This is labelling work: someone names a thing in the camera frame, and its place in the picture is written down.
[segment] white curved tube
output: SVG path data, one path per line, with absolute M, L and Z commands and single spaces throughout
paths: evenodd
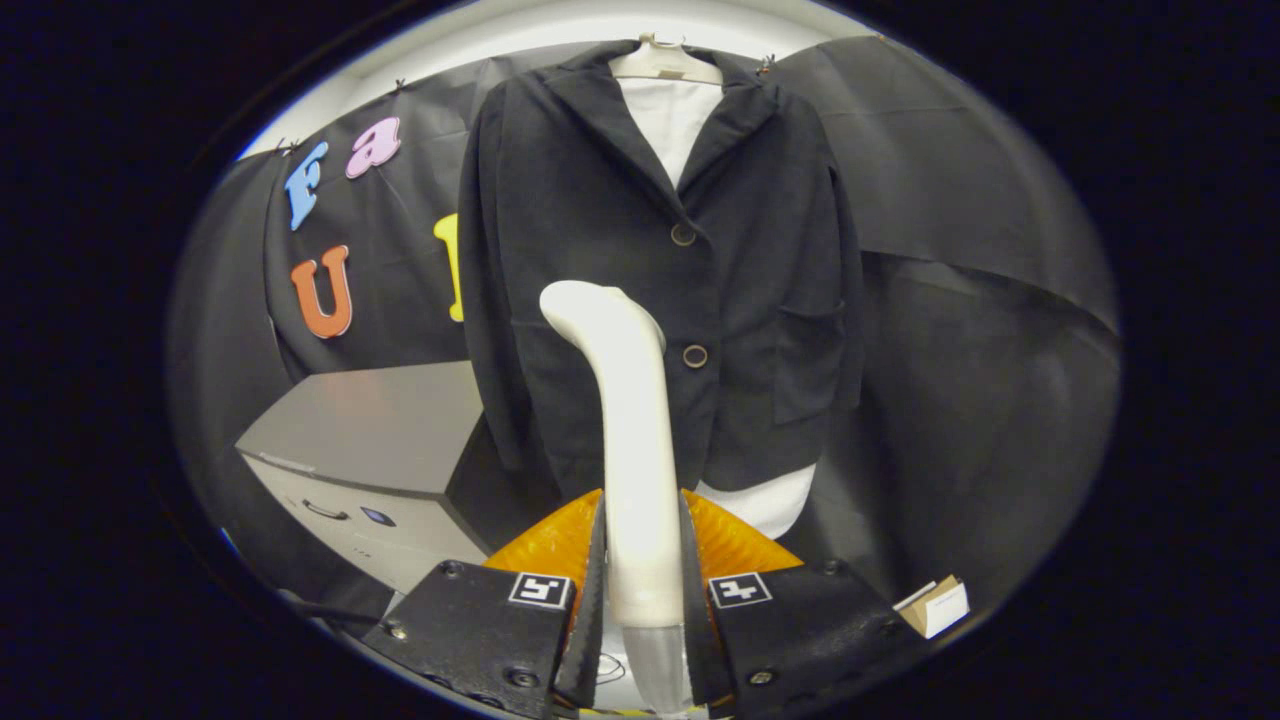
M 600 388 L 609 605 L 636 687 L 659 714 L 680 714 L 690 698 L 666 338 L 653 316 L 616 287 L 556 282 L 539 305 L 556 332 L 586 356 Z

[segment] blue letter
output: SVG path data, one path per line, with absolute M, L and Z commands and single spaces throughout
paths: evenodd
M 311 195 L 311 190 L 320 184 L 320 158 L 328 151 L 329 143 L 321 141 L 298 169 L 293 170 L 289 179 L 284 181 L 284 190 L 289 193 L 289 205 L 293 208 L 289 229 L 298 229 L 307 213 L 316 206 L 316 197 Z

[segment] jacket pocket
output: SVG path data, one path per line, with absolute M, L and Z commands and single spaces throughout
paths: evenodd
M 586 356 L 545 320 L 512 320 L 511 329 L 547 452 L 602 457 L 600 391 Z
M 778 307 L 773 421 L 810 418 L 831 407 L 845 348 L 845 304 L 826 313 Z

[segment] jacket lapel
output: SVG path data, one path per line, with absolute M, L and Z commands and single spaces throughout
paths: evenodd
M 724 73 L 724 97 L 694 140 L 694 149 L 680 174 L 677 187 L 680 195 L 684 195 L 712 163 L 746 140 L 778 109 L 777 90 L 764 87 L 759 78 L 742 70 L 724 54 L 698 50 L 691 50 L 689 54 L 721 68 Z
M 559 65 L 561 72 L 548 77 L 545 85 L 588 127 L 644 174 L 667 202 L 680 208 L 677 188 L 671 187 L 662 161 L 636 126 L 622 97 L 622 88 L 609 72 L 609 60 L 634 53 L 639 46 L 640 42 L 635 40 L 602 44 Z M 740 68 L 727 55 L 696 49 L 689 54 L 721 68 L 724 74 L 724 97 L 694 141 L 680 177 L 680 192 L 718 158 L 755 132 L 777 109 L 776 91 L 764 87 L 759 78 Z
M 605 42 L 568 60 L 561 65 L 567 72 L 545 82 L 588 127 L 643 173 L 667 202 L 678 208 L 667 170 L 636 126 L 622 97 L 622 87 L 609 72 L 611 59 L 632 53 L 639 46 L 634 40 Z

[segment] hook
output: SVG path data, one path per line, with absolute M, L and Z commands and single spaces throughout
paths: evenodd
M 684 35 L 680 36 L 680 42 L 662 42 L 658 40 L 657 35 L 658 35 L 657 32 L 641 32 L 640 42 L 648 42 L 652 47 L 659 47 L 663 50 L 672 50 L 676 47 L 685 46 L 686 37 Z

